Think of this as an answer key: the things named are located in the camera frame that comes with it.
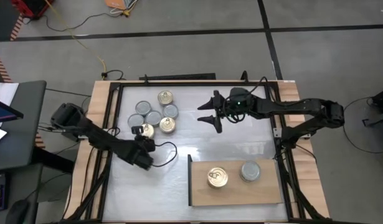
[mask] black desk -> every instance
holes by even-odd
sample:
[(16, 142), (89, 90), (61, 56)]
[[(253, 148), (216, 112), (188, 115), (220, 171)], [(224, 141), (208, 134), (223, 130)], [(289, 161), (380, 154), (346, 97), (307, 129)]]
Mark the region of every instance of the black desk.
[(40, 162), (53, 169), (72, 173), (72, 161), (35, 147), (45, 88), (45, 81), (19, 84), (10, 106), (23, 113), (24, 118), (4, 122), (1, 126), (7, 131), (7, 136), (0, 140), (0, 170)]
[[(6, 215), (14, 202), (26, 198), (38, 187), (42, 175), (42, 168), (42, 164), (34, 164), (6, 171), (9, 176), (9, 204), (8, 209), (0, 211), (0, 224), (6, 222)], [(28, 198), (29, 207), (24, 223), (35, 223), (38, 193), (39, 191), (37, 190)]]

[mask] can lid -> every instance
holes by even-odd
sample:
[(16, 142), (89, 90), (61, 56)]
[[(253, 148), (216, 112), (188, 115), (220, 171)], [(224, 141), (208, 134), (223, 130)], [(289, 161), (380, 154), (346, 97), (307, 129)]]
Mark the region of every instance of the can lid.
[(208, 172), (208, 183), (214, 188), (221, 188), (226, 185), (229, 176), (223, 168), (215, 167)]
[(260, 166), (255, 161), (247, 161), (241, 167), (241, 177), (246, 181), (255, 181), (260, 174)]
[(135, 110), (138, 114), (146, 116), (151, 111), (151, 105), (147, 101), (140, 101), (136, 104)]
[(177, 118), (179, 110), (175, 105), (166, 105), (163, 110), (164, 117), (166, 118)]
[(159, 123), (159, 127), (161, 128), (161, 131), (170, 133), (176, 127), (176, 123), (174, 122), (173, 118), (163, 118)]
[(150, 124), (143, 124), (143, 133), (142, 136), (146, 136), (149, 138), (154, 137), (154, 127)]
[(158, 94), (158, 101), (162, 105), (167, 105), (173, 102), (173, 95), (170, 91), (162, 91)]
[(140, 114), (132, 114), (128, 118), (129, 127), (141, 126), (144, 123), (144, 118)]
[(158, 111), (151, 111), (146, 116), (146, 122), (152, 126), (159, 125), (159, 122), (162, 119), (162, 115)]

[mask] black metal frame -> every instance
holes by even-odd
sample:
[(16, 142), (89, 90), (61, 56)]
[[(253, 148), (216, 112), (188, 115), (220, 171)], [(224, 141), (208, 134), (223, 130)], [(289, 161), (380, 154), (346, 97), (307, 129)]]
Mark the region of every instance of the black metal frame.
[[(118, 116), (119, 116), (119, 111), (120, 111), (120, 106), (121, 106), (121, 99), (122, 99), (122, 94), (123, 94), (123, 89), (124, 87), (131, 86), (131, 87), (137, 87), (137, 86), (255, 86), (257, 82), (250, 82), (248, 80), (247, 75), (243, 74), (242, 77), (245, 81), (244, 82), (221, 82), (220, 80), (216, 80), (214, 82), (202, 82), (202, 81), (192, 81), (189, 80), (188, 82), (171, 82), (171, 81), (159, 81), (159, 82), (149, 82), (148, 80), (145, 80), (144, 82), (138, 82), (138, 83), (111, 83), (110, 85), (110, 92), (108, 95), (108, 101), (106, 104), (106, 109), (105, 109), (105, 115), (104, 115), (104, 120), (103, 120), (103, 128), (108, 128), (108, 120), (110, 119), (110, 110), (112, 107), (112, 101), (113, 101), (113, 95), (114, 91), (118, 90), (118, 97), (116, 99), (116, 105), (115, 105), (115, 112), (114, 112), (114, 117), (113, 117), (113, 127), (116, 126), (116, 123), (118, 121)], [(262, 87), (265, 88), (265, 94), (267, 98), (270, 98), (270, 92), (273, 91), (275, 93), (275, 97), (277, 100), (279, 100), (280, 92), (278, 89), (278, 83), (277, 82), (263, 82), (261, 84)], [(283, 122), (281, 122), (281, 125), (285, 125), (285, 119), (284, 116), (282, 118), (280, 117)], [(275, 118), (272, 117), (270, 118), (270, 124), (272, 125), (273, 128), (276, 127), (276, 122)], [(281, 154), (281, 146), (279, 141), (274, 141), (275, 143), (275, 150), (277, 154)], [(111, 158), (112, 154), (109, 153), (106, 162), (109, 163), (109, 166), (111, 164)], [(286, 154), (286, 160), (293, 159), (292, 158), (292, 153)], [(101, 168), (101, 161), (102, 161), (102, 152), (98, 152), (97, 154), (97, 161), (95, 163), (94, 171), (93, 171), (93, 179), (92, 179), (92, 185), (95, 183), (95, 181), (98, 178), (98, 174), (100, 172)], [(298, 185), (298, 178), (296, 176), (296, 170), (295, 170), (295, 164), (293, 160), (291, 162), (287, 162), (288, 165), (288, 170), (289, 171), (289, 176), (291, 177), (291, 187)], [(286, 176), (285, 173), (283, 172), (284, 170), (286, 171), (285, 165), (283, 160), (278, 160), (278, 168), (280, 171), (280, 179), (281, 179), (281, 188), (283, 189), (283, 194), (284, 194), (284, 203), (285, 203), (285, 208), (286, 208), (286, 214), (287, 218), (290, 220), (293, 218), (293, 211), (291, 207), (291, 199), (288, 191), (288, 184), (286, 181)], [(98, 219), (102, 219), (103, 217), (103, 210), (105, 206), (105, 198), (106, 198), (106, 191), (108, 187), (108, 178), (104, 181), (102, 185), (102, 193), (100, 196), (100, 203), (98, 206)], [(305, 214), (305, 211), (300, 205), (300, 202), (298, 201), (297, 197), (294, 195), (295, 202), (298, 204), (298, 213), (299, 214)], [(93, 202), (89, 204), (86, 212), (86, 219), (91, 218), (91, 211), (93, 207)]]

